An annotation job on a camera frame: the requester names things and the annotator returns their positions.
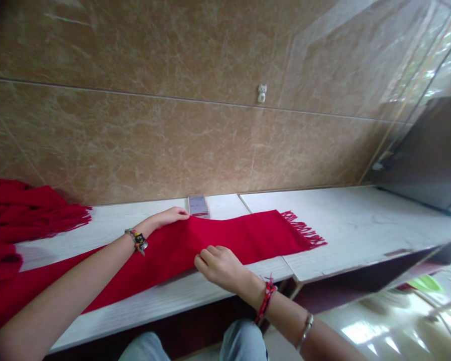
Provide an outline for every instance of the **brown marble wall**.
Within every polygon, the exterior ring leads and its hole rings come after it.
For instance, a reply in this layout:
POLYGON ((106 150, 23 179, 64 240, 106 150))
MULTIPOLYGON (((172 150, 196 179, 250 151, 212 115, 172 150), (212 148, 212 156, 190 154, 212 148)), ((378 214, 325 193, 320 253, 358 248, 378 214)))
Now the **brown marble wall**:
POLYGON ((425 63, 450 17, 420 0, 5 2, 0 177, 87 204, 357 182, 451 48, 449 31, 425 63))

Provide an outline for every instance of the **scarf fringe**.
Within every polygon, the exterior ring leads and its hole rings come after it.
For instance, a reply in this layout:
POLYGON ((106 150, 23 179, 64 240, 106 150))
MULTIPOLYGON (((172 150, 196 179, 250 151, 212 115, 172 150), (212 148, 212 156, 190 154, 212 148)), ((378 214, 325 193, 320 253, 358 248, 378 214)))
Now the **scarf fringe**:
POLYGON ((297 219, 297 216, 292 211, 282 212, 281 216, 283 216, 284 219, 288 221, 310 244, 309 250, 327 244, 324 238, 319 236, 316 231, 311 227, 308 227, 304 222, 294 222, 294 220, 297 219))
POLYGON ((34 239, 54 237, 59 233, 68 232, 89 224, 92 216, 88 211, 91 209, 92 207, 71 204, 44 213, 37 220, 31 222, 32 225, 40 226, 40 234, 34 239))

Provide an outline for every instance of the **wall hook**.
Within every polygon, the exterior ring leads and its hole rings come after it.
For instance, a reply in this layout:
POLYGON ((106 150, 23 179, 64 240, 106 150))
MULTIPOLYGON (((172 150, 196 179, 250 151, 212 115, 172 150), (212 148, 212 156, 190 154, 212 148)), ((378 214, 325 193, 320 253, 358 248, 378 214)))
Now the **wall hook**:
POLYGON ((259 103, 264 103, 266 101, 267 84, 266 85, 259 84, 259 87, 257 88, 257 91, 259 92, 259 96, 257 97, 257 101, 259 103))

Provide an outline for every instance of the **blue jeans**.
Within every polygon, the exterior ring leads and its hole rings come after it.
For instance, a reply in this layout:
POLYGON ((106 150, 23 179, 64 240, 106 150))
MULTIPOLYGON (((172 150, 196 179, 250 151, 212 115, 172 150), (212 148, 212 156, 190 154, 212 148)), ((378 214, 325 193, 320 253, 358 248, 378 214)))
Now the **blue jeans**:
MULTIPOLYGON (((240 319, 229 326, 220 348, 220 361, 266 361, 267 351, 262 333, 248 319, 240 319)), ((153 332, 137 337, 125 349, 119 361, 170 361, 153 332)))

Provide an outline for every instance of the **white countertop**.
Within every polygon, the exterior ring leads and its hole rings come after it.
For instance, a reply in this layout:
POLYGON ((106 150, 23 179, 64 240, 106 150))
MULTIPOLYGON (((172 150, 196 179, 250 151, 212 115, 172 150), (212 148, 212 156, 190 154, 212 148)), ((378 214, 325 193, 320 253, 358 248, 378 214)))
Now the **white countertop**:
MULTIPOLYGON (((235 194, 208 197, 212 219, 225 220, 249 214, 235 194)), ((92 222, 53 238, 22 242, 21 271, 58 262, 110 243, 126 228, 174 206, 187 208, 186 199, 140 202, 95 207, 92 222)), ((254 273, 277 281, 292 276, 282 257, 248 266, 254 273)), ((232 296, 208 282, 198 272, 187 272, 120 302, 79 316, 52 347, 51 352, 73 347, 122 330, 149 323, 232 296)))
MULTIPOLYGON (((451 241, 451 217, 374 187, 332 188, 241 195, 251 212, 293 211, 329 243, 248 268, 311 282, 451 241)), ((212 219, 249 213, 237 195, 208 198, 212 219)), ((54 238, 17 244, 22 271, 58 262, 108 244, 124 229, 186 199, 95 207, 93 221, 54 238)), ((182 274, 135 296, 78 317, 52 352, 149 323, 231 296, 197 272, 182 274)))
POLYGON ((451 241, 451 217, 375 187, 240 195, 253 213, 293 211, 329 244, 285 256, 311 282, 451 241))

